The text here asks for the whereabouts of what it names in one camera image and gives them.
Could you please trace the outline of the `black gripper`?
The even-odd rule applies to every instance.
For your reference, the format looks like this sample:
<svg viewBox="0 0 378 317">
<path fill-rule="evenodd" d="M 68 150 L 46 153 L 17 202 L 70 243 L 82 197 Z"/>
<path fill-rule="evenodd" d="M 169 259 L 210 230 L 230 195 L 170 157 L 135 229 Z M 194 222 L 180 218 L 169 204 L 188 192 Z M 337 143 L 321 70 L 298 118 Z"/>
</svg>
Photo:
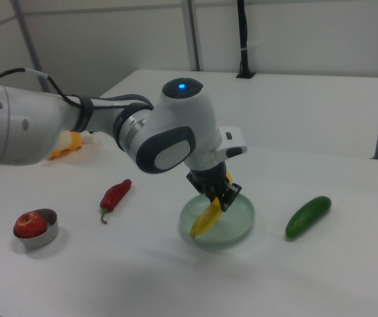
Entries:
<svg viewBox="0 0 378 317">
<path fill-rule="evenodd" d="M 207 170 L 190 170 L 186 179 L 200 194 L 207 195 L 211 203 L 217 200 L 223 212 L 228 210 L 242 189 L 239 184 L 230 182 L 225 162 Z"/>
</svg>

